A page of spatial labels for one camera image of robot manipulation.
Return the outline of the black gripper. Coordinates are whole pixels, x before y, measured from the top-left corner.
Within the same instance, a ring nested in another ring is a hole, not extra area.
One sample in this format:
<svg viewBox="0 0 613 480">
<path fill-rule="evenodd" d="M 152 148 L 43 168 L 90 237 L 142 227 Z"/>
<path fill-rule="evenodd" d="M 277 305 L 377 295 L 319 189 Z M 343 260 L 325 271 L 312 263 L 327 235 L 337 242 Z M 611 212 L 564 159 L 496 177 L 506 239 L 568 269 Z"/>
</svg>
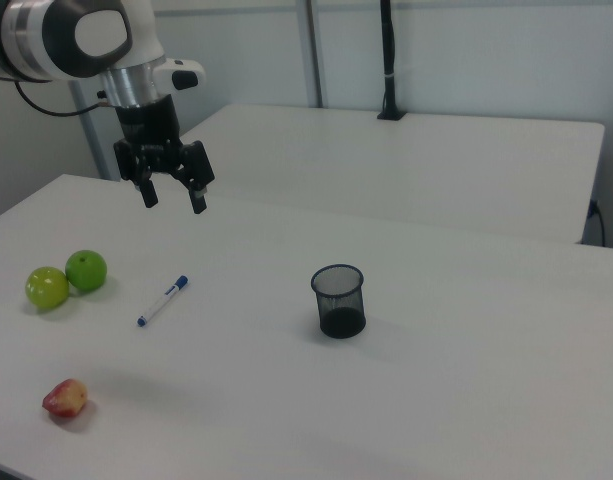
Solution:
<svg viewBox="0 0 613 480">
<path fill-rule="evenodd" d="M 173 98 L 163 98 L 143 106 L 117 107 L 123 139 L 113 145 L 119 174 L 140 192 L 144 205 L 152 208 L 158 197 L 151 172 L 170 173 L 188 191 L 195 214 L 206 208 L 207 186 L 215 174 L 204 145 L 195 141 L 182 145 Z"/>
</svg>

